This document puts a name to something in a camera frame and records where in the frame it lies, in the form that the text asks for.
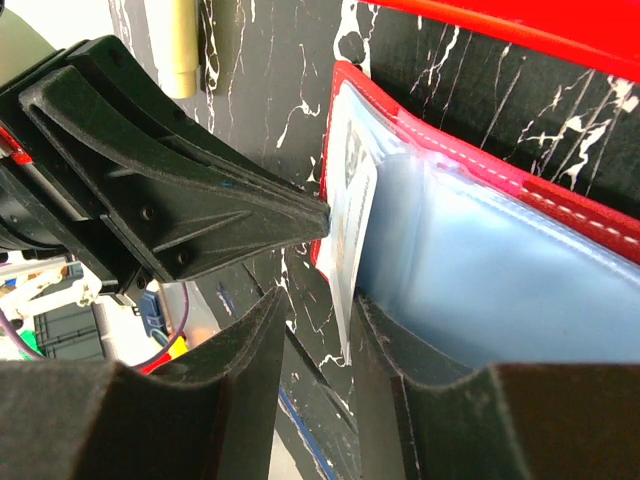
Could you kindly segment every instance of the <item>white card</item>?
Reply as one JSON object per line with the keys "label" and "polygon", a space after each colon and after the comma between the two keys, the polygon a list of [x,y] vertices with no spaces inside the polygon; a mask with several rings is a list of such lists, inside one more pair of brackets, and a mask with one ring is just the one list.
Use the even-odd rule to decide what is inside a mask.
{"label": "white card", "polygon": [[353,95],[341,90],[333,101],[327,146],[327,202],[330,233],[320,243],[316,268],[329,280],[340,346],[351,363],[349,324],[362,246],[376,189],[375,140],[359,123]]}

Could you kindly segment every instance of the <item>black plastic bracket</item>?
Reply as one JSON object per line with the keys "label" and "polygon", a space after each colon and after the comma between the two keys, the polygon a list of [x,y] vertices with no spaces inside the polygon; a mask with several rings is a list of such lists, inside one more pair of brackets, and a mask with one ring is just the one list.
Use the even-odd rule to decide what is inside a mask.
{"label": "black plastic bracket", "polygon": [[367,480],[637,476],[638,366],[471,371],[362,294],[351,339]]}
{"label": "black plastic bracket", "polygon": [[189,119],[116,37],[0,91],[0,122],[33,159],[5,159],[0,185],[43,228],[0,226],[24,248],[64,245],[107,291],[191,279],[328,232],[326,204]]}
{"label": "black plastic bracket", "polygon": [[3,479],[267,479],[288,299],[144,377],[106,362],[1,362]]}

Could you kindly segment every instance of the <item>blue component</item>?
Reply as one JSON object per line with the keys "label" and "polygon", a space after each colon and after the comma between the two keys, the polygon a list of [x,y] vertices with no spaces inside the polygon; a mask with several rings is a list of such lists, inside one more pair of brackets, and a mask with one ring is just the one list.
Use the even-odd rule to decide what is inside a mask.
{"label": "blue component", "polygon": [[336,477],[336,474],[333,472],[333,469],[329,465],[326,457],[322,454],[322,451],[320,450],[320,446],[316,442],[316,439],[304,424],[304,421],[302,420],[302,418],[300,418],[300,415],[298,415],[298,412],[293,406],[293,403],[291,403],[291,400],[289,400],[289,397],[287,397],[287,394],[282,389],[282,387],[280,387],[280,390],[278,391],[278,397],[289,413],[291,419],[296,424],[296,427],[298,427],[298,433],[300,433],[306,444],[309,446],[311,455],[314,457],[320,468],[322,468],[325,477],[328,480],[336,480],[338,477]]}
{"label": "blue component", "polygon": [[142,298],[138,302],[138,310],[140,311],[144,331],[148,337],[151,337],[151,332],[154,329],[169,335],[167,324],[160,308],[160,299],[155,292],[145,291],[142,294]]}
{"label": "blue component", "polygon": [[227,290],[222,286],[222,283],[219,284],[217,296],[224,305],[225,309],[230,312],[230,315],[236,318],[236,307],[235,305],[233,305],[233,300],[231,300],[229,292],[227,292]]}

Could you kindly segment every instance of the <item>black marble surface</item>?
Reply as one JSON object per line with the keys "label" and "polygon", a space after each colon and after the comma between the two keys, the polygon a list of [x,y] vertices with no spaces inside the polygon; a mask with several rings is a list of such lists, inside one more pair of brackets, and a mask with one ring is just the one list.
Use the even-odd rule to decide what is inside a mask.
{"label": "black marble surface", "polygon": [[[110,3],[117,34],[156,78],[142,2]],[[355,0],[201,0],[200,10],[203,88],[179,104],[310,195],[321,171],[333,64],[346,59],[428,123],[640,218],[640,91],[623,79]],[[332,464],[341,462],[333,465],[338,478],[357,475],[352,373],[308,246],[261,255],[198,283],[222,325],[239,318],[259,290],[287,289],[293,335],[283,388],[296,400],[299,372],[291,366],[309,360],[317,367],[321,375],[309,366],[316,387],[326,381],[337,394],[338,421],[351,431],[342,452],[326,443],[321,449]],[[330,425],[308,405],[296,408],[305,421]],[[349,417],[347,426],[340,415]],[[330,441],[318,435],[319,443]]]}

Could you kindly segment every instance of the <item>wire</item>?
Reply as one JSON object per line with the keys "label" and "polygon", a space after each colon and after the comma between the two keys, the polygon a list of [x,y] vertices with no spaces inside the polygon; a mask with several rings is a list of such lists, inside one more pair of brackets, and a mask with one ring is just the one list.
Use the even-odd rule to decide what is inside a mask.
{"label": "wire", "polygon": [[146,368],[149,365],[156,363],[158,360],[160,360],[164,356],[165,353],[169,351],[169,349],[173,346],[173,344],[176,343],[180,335],[182,335],[182,332],[184,331],[184,327],[187,324],[187,318],[189,318],[189,292],[187,291],[186,283],[182,283],[182,298],[184,301],[183,310],[182,310],[182,319],[180,319],[180,325],[178,325],[178,328],[176,329],[175,332],[173,332],[173,335],[169,339],[169,343],[167,343],[164,347],[162,347],[162,349],[158,353],[156,353],[153,357],[151,357],[148,360],[145,360],[142,363],[139,363],[138,365],[134,365],[133,368],[135,368],[136,370],[142,370],[143,368]]}
{"label": "wire", "polygon": [[9,337],[13,342],[13,344],[16,347],[18,347],[18,350],[24,353],[27,357],[29,357],[32,360],[44,360],[46,358],[40,355],[38,352],[32,349],[29,345],[27,345],[24,340],[22,340],[22,337],[20,337],[20,335],[18,334],[16,329],[13,327],[11,322],[7,319],[7,316],[4,314],[1,308],[0,308],[0,326],[2,326],[2,328],[4,329],[5,333],[7,334],[7,337]]}
{"label": "wire", "polygon": [[[182,335],[182,332],[184,331],[184,327],[187,324],[187,319],[189,318],[189,303],[190,303],[189,292],[187,290],[187,285],[185,283],[182,283],[182,298],[184,300],[184,303],[183,303],[184,310],[182,312],[182,318],[180,319],[180,325],[178,325],[178,328],[169,339],[169,342],[164,347],[162,347],[162,349],[158,353],[156,353],[153,357],[149,358],[148,360],[145,360],[142,363],[139,363],[138,365],[134,365],[132,368],[135,368],[136,370],[141,370],[143,368],[148,367],[149,365],[154,364],[155,362],[160,360],[165,353],[169,351],[169,349],[173,346],[173,344],[176,343],[176,341],[178,340],[178,337]],[[13,327],[11,322],[7,319],[7,316],[4,314],[1,308],[0,308],[0,326],[4,329],[7,336],[9,337],[9,339],[11,339],[11,341],[18,348],[18,350],[24,353],[31,360],[48,360],[48,357],[40,355],[38,352],[33,350],[29,345],[27,345],[24,340],[22,340],[22,338],[20,337],[16,329]]]}
{"label": "wire", "polygon": [[169,337],[160,329],[152,328],[149,330],[149,336],[153,338],[161,347],[169,343]]}

